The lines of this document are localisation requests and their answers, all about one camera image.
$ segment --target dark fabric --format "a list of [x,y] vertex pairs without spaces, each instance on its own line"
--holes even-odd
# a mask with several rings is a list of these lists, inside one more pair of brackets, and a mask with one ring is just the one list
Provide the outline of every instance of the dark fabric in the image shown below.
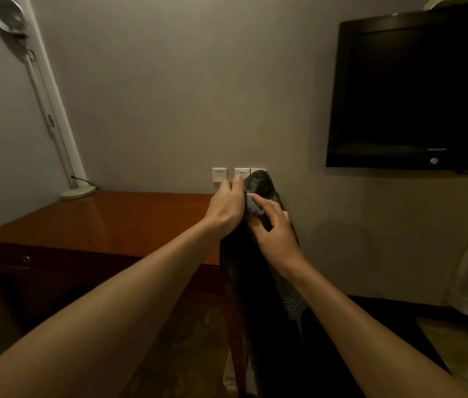
[[[284,208],[266,172],[251,174],[245,188]],[[270,230],[267,217],[260,219]],[[220,263],[244,322],[259,396],[364,396],[311,309],[302,313],[301,332],[297,323],[289,320],[267,262],[245,222],[221,241]],[[411,315],[387,310],[376,300],[360,299],[357,303],[448,371]]]

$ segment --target right hand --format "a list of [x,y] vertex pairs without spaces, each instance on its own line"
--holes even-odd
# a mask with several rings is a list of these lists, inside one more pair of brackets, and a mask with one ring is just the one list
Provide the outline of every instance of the right hand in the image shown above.
[[260,251],[280,275],[291,280],[295,270],[306,265],[307,261],[291,229],[289,213],[284,212],[280,204],[275,201],[266,200],[257,194],[249,194],[249,196],[265,211],[273,226],[273,229],[268,232],[261,220],[250,219],[249,226],[256,236]]

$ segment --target wall socket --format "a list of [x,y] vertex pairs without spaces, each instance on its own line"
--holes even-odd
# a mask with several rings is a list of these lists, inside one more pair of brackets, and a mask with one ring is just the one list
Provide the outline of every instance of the wall socket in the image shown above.
[[214,183],[220,183],[228,179],[226,167],[213,167],[211,168],[211,180]]
[[240,169],[240,168],[234,169],[234,176],[237,176],[238,174],[242,175],[243,179],[246,179],[247,177],[249,177],[250,168],[247,167],[245,169]]

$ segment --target flat screen tv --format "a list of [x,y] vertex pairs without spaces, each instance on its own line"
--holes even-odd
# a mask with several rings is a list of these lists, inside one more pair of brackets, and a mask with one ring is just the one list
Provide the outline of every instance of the flat screen tv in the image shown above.
[[468,5],[341,23],[326,166],[468,170]]

